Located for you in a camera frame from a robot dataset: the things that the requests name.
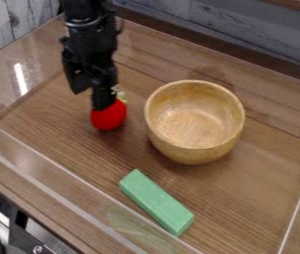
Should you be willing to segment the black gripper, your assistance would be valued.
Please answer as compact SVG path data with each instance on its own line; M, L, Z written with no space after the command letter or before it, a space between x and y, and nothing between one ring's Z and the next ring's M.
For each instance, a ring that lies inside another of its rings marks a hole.
M90 88L91 106L103 111L116 99L116 67L112 55L118 48L118 28L114 18L65 18L68 34L63 44L63 68L73 94Z

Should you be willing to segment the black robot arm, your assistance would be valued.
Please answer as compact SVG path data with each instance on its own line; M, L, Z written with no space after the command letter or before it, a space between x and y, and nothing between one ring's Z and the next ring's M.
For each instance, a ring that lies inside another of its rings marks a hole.
M63 8L68 31L60 38L65 77L73 94L91 89L91 109L102 111L116 99L115 14L106 0L63 0Z

